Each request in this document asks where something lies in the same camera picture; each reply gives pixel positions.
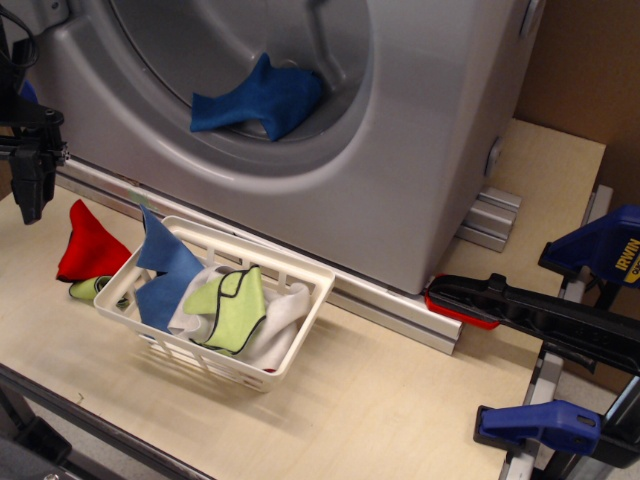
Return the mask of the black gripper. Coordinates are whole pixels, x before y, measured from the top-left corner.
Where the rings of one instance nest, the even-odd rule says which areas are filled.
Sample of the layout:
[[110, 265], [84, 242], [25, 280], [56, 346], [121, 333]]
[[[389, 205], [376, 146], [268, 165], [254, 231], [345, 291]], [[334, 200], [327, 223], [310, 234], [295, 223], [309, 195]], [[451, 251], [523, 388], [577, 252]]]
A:
[[1, 97], [1, 126], [12, 136], [1, 135], [1, 159], [11, 168], [11, 188], [25, 225], [42, 218], [54, 197], [56, 167], [68, 159], [60, 128], [64, 115], [18, 94]]

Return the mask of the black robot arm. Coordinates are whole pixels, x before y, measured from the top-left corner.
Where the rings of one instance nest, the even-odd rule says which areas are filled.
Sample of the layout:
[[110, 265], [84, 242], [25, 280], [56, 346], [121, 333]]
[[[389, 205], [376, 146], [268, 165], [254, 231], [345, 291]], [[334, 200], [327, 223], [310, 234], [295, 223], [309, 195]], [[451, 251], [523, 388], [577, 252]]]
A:
[[23, 222], [31, 225], [53, 200], [57, 168], [68, 158], [60, 132], [64, 116], [24, 94], [26, 72], [39, 59], [33, 31], [6, 7], [1, 8], [1, 22], [26, 34], [13, 49], [1, 30], [1, 126], [11, 131], [1, 136], [1, 159], [10, 167], [11, 191]]

